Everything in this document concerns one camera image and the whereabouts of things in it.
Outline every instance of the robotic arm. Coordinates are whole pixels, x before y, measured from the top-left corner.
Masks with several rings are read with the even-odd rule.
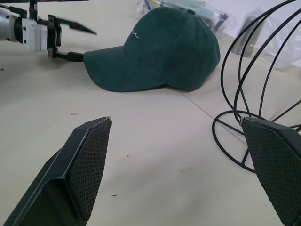
[[[27,18],[26,10],[0,4],[0,8],[19,15],[11,15],[0,9],[0,41],[19,42],[32,51],[47,50],[48,57],[51,58],[62,58],[73,62],[83,61],[81,53],[69,52],[66,54],[58,51],[58,47],[61,46],[61,24],[69,26],[70,29],[96,33],[77,22],[53,15],[48,15],[48,20],[42,20],[38,17],[37,5],[36,0],[30,1],[30,16]]]

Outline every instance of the plastic bag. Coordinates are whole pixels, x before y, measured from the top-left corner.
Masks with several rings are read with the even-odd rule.
[[[203,21],[216,35],[217,39],[224,36],[226,30],[236,26],[235,17],[223,13],[200,0],[141,0],[136,10],[136,17],[142,17],[157,7],[173,7],[180,10],[191,9],[195,15]]]
[[[247,16],[260,16],[262,13],[264,13],[264,11],[258,8]],[[254,45],[256,48],[260,48],[266,39],[282,24],[272,16],[269,16],[263,23],[261,34]],[[259,55],[259,59],[271,64],[292,29],[293,26],[290,24],[287,24],[281,29],[266,48],[264,48],[263,52]],[[301,59],[301,31],[297,29],[284,45],[274,67],[285,68],[299,59]]]

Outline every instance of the cap brim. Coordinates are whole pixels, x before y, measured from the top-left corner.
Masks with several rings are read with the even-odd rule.
[[[141,91],[164,84],[138,70],[123,46],[87,52],[84,63],[93,82],[109,91]]]

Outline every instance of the table surface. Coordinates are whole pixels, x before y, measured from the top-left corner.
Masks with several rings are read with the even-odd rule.
[[[76,19],[96,30],[92,36],[63,28],[61,50],[85,52],[123,45],[137,22],[135,2],[39,3],[39,14]],[[232,41],[230,36],[219,41],[222,58]],[[225,72],[231,101],[237,65],[238,56],[231,54]],[[256,175],[231,162],[214,142],[213,118],[229,110],[219,83],[221,64],[199,90],[135,93],[103,90],[83,63],[49,60],[11,42],[0,43],[0,67],[0,224],[75,127],[111,116],[106,166],[88,226],[282,225]],[[268,69],[258,61],[244,86],[254,113]],[[273,71],[264,117],[300,99],[300,74],[293,66]],[[300,123],[300,112],[301,106],[280,122]],[[238,127],[233,116],[224,120]],[[227,150],[243,158],[243,137],[221,125],[217,134]]]

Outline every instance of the black metal wire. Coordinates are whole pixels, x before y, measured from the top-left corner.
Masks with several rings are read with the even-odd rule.
[[[268,80],[269,80],[269,76],[272,72],[272,69],[274,67],[274,64],[275,62],[277,61],[277,58],[278,56],[280,55],[280,52],[282,51],[284,45],[287,43],[287,41],[289,40],[289,38],[291,37],[291,35],[294,33],[294,31],[298,28],[298,26],[301,24],[301,20],[299,20],[299,22],[296,24],[296,26],[292,29],[292,31],[288,34],[287,38],[284,40],[284,42],[282,43],[279,51],[277,52],[273,62],[272,62],[272,65],[271,67],[269,68],[269,72],[268,72],[268,75],[265,79],[265,82],[264,82],[264,85],[263,85],[263,89],[262,89],[262,94],[261,94],[261,100],[260,100],[260,106],[259,106],[259,112],[258,112],[258,115],[260,116],[261,115],[261,110],[262,110],[262,105],[263,105],[263,99],[264,99],[264,93],[265,93],[265,89],[267,87],[267,84],[268,84]]]
[[[240,133],[243,135],[242,132],[240,132],[238,129],[235,129],[234,127],[232,127],[231,125],[228,125],[226,124],[225,122],[221,121],[219,118],[222,116],[222,115],[225,115],[227,113],[234,113],[235,114],[235,118],[236,120],[238,120],[238,117],[241,117],[239,113],[244,113],[244,114],[248,114],[249,116],[253,116],[253,117],[257,117],[259,119],[264,119],[261,117],[261,110],[262,110],[262,105],[263,105],[263,99],[264,99],[264,93],[265,93],[265,89],[266,89],[266,86],[267,86],[267,82],[269,80],[269,77],[270,77],[270,74],[271,74],[271,71],[272,71],[272,68],[281,52],[281,50],[283,49],[285,43],[288,41],[288,39],[291,37],[291,35],[293,34],[293,32],[297,29],[297,27],[300,25],[300,21],[299,23],[293,28],[293,30],[289,33],[289,35],[287,36],[286,40],[284,41],[284,43],[282,44],[281,48],[279,49],[279,51],[277,52],[277,55],[270,67],[270,70],[269,70],[269,73],[267,75],[267,78],[265,80],[265,84],[263,86],[263,90],[262,90],[262,94],[261,94],[261,104],[260,104],[260,113],[258,115],[256,114],[253,114],[249,111],[249,108],[248,108],[248,105],[247,105],[247,102],[246,102],[246,98],[245,98],[245,95],[243,93],[243,89],[242,89],[242,85],[244,83],[244,80],[246,79],[246,76],[249,72],[249,70],[251,69],[251,67],[253,66],[254,62],[256,61],[256,59],[258,58],[259,54],[262,52],[262,50],[265,48],[265,46],[270,42],[270,40],[292,19],[294,18],[297,14],[300,13],[300,9],[298,11],[296,11],[292,16],[290,16],[284,23],[282,23],[273,33],[272,35],[266,40],[266,42],[262,45],[262,47],[258,50],[258,52],[256,53],[255,57],[252,59],[252,61],[250,62],[249,66],[247,67],[246,71],[244,72],[244,75],[243,77],[241,78],[241,65],[242,65],[242,59],[243,59],[243,55],[244,55],[244,52],[245,52],[245,49],[248,45],[248,42],[249,40],[251,39],[252,35],[255,33],[255,31],[259,28],[259,26],[263,23],[263,21],[269,17],[272,13],[274,13],[276,10],[278,10],[279,8],[283,7],[284,5],[287,5],[291,2],[294,2],[294,1],[297,1],[297,0],[288,0],[288,1],[285,1],[273,8],[271,8],[270,10],[266,11],[265,13],[263,13],[262,15],[260,15],[259,17],[257,17],[253,22],[251,22],[237,37],[236,39],[234,40],[234,42],[232,43],[232,45],[230,46],[230,48],[228,49],[227,53],[226,53],[226,56],[225,56],[225,59],[223,61],[223,64],[222,64],[222,68],[221,68],[221,88],[222,88],[222,94],[227,102],[227,104],[230,106],[230,108],[232,109],[232,111],[226,111],[226,112],[222,112],[221,114],[219,114],[213,121],[213,124],[212,124],[212,133],[213,133],[213,137],[214,137],[214,140],[215,142],[217,143],[217,145],[219,146],[219,148],[225,153],[225,155],[230,158],[233,162],[235,162],[237,165],[241,166],[242,168],[250,171],[250,172],[253,172],[255,173],[254,169],[252,168],[249,168],[245,165],[245,161],[249,155],[249,151],[247,150],[245,152],[245,155],[242,159],[242,162],[239,162],[237,161],[236,159],[234,159],[224,148],[223,146],[219,143],[218,139],[217,139],[217,136],[216,136],[216,133],[215,133],[215,125],[217,122],[223,124],[224,126],[227,126],[228,128],[230,129],[233,129],[234,131]],[[250,34],[250,36],[248,37],[244,47],[243,47],[243,51],[241,53],[241,56],[240,56],[240,60],[239,60],[239,66],[238,66],[238,81],[239,81],[239,86],[238,86],[238,89],[236,91],[236,94],[235,94],[235,98],[234,98],[234,106],[231,105],[227,95],[226,95],[226,92],[225,92],[225,89],[224,89],[224,84],[223,84],[223,73],[224,73],[224,69],[225,69],[225,65],[226,65],[226,62],[227,62],[227,59],[229,57],[229,54],[231,52],[231,50],[233,49],[234,45],[236,44],[236,42],[240,39],[240,37],[251,27],[253,26],[255,23],[258,24],[255,26],[254,29],[252,29],[252,32]],[[244,111],[238,111],[237,110],[237,101],[238,101],[238,95],[239,93],[241,93],[242,95],[242,98],[243,98],[243,101],[244,101],[244,104],[245,104],[245,107],[246,107],[246,110],[247,112],[244,112]],[[301,100],[298,101],[296,104],[294,104],[292,107],[290,107],[289,109],[287,109],[285,112],[283,112],[282,114],[280,114],[277,118],[274,119],[274,121],[276,121],[277,119],[279,119],[280,117],[282,117],[283,115],[285,115],[286,113],[288,113],[290,110],[292,110],[294,107],[296,107],[296,105],[300,104],[301,103]],[[299,132],[301,131],[301,125],[295,125],[295,126],[291,126],[291,128],[297,128],[296,131]]]
[[[254,58],[251,60],[250,64],[248,65],[243,77],[241,78],[241,82],[238,85],[238,89],[236,91],[235,97],[234,97],[234,105],[233,105],[233,111],[234,111],[234,117],[236,121],[239,123],[238,113],[237,113],[237,102],[238,102],[238,96],[240,93],[240,89],[242,88],[242,85],[251,70],[253,64],[257,60],[260,53],[264,50],[264,48],[269,44],[269,42],[277,35],[277,33],[285,26],[287,25],[292,19],[294,19],[297,15],[301,13],[301,9],[298,9],[295,13],[293,13],[290,17],[288,17],[270,36],[269,38],[264,42],[264,44],[259,48],[257,53],[255,54]]]
[[[231,44],[230,48],[228,49],[226,55],[225,55],[225,59],[222,63],[222,68],[221,68],[221,88],[222,88],[222,94],[227,102],[227,104],[229,105],[229,107],[231,109],[233,109],[233,106],[232,104],[230,103],[227,95],[226,95],[226,92],[225,92],[225,88],[224,88],[224,84],[223,84],[223,74],[224,74],[224,70],[225,70],[225,65],[226,65],[226,62],[227,62],[227,59],[229,57],[229,54],[231,52],[231,50],[233,49],[234,45],[236,44],[236,42],[239,40],[239,38],[251,27],[253,26],[253,24],[255,24],[257,21],[259,21],[260,19],[262,19],[263,17],[265,17],[266,15],[270,14],[270,13],[273,13],[275,12],[276,10],[278,10],[279,8],[291,3],[291,2],[294,2],[294,1],[297,1],[297,0],[288,0],[288,1],[285,1],[285,2],[282,2],[280,4],[278,4],[277,6],[271,8],[270,10],[266,11],[265,13],[261,14],[259,17],[257,17],[253,22],[251,22],[247,27],[245,27],[245,29],[235,38],[235,40],[233,41],[233,43]]]
[[[245,53],[245,50],[246,50],[246,47],[248,46],[248,43],[250,41],[250,39],[252,38],[253,34],[255,33],[255,31],[259,28],[259,26],[265,21],[266,18],[268,18],[271,14],[271,13],[268,13],[255,27],[254,29],[252,30],[252,32],[250,33],[248,39],[246,40],[246,43],[243,47],[243,50],[241,52],[241,55],[240,55],[240,58],[239,58],[239,64],[238,64],[238,82],[240,83],[241,81],[241,64],[242,64],[242,61],[243,61],[243,56],[244,56],[244,53]],[[244,95],[244,92],[243,92],[243,88],[240,89],[240,93],[241,93],[241,96],[243,98],[243,101],[245,103],[245,107],[246,107],[246,110],[249,114],[249,117],[251,117],[251,114],[250,114],[250,110],[249,110],[249,107],[248,107],[248,104],[246,102],[246,97]]]
[[[238,112],[241,113],[241,114],[248,114],[248,112],[245,112],[245,111],[238,111]],[[252,172],[252,173],[255,173],[255,170],[254,170],[254,169],[252,169],[252,168],[250,168],[250,167],[248,167],[248,166],[245,165],[245,162],[246,162],[246,159],[247,159],[247,156],[248,156],[247,153],[245,153],[245,155],[244,155],[242,161],[239,162],[238,160],[236,160],[235,158],[233,158],[233,157],[232,157],[232,156],[231,156],[231,155],[223,148],[223,146],[221,145],[221,143],[219,142],[219,140],[218,140],[218,138],[217,138],[217,135],[216,135],[216,132],[215,132],[215,125],[216,125],[217,122],[219,122],[219,123],[223,122],[223,121],[221,121],[219,118],[222,117],[223,115],[229,114],[229,113],[233,113],[233,110],[229,110],[229,111],[222,112],[222,113],[220,113],[220,114],[213,120],[213,123],[212,123],[212,134],[213,134],[213,138],[214,138],[216,144],[218,145],[218,147],[221,149],[221,151],[222,151],[229,159],[231,159],[233,162],[235,162],[235,163],[236,163],[237,165],[239,165],[240,167],[242,167],[242,168],[244,168],[244,169],[246,169],[246,170],[248,170],[248,171],[250,171],[250,172]],[[258,116],[257,116],[256,114],[253,114],[253,113],[250,113],[250,114],[251,114],[251,116],[258,118]],[[232,126],[230,126],[230,125],[228,125],[228,124],[226,124],[226,123],[224,123],[224,122],[223,122],[222,124],[223,124],[224,126],[229,127],[230,129],[233,129]],[[242,133],[241,131],[237,131],[237,129],[235,129],[234,131],[236,131],[236,132],[238,132],[239,134],[242,134],[242,135],[244,134],[244,133]]]
[[[299,100],[296,104],[294,104],[293,106],[291,106],[290,108],[288,108],[287,110],[285,110],[283,113],[281,113],[279,116],[277,116],[276,118],[274,118],[272,120],[272,122],[277,121],[278,119],[280,119],[283,115],[285,115],[286,113],[288,113],[289,111],[291,111],[294,107],[296,107],[300,103],[301,103],[301,100]]]

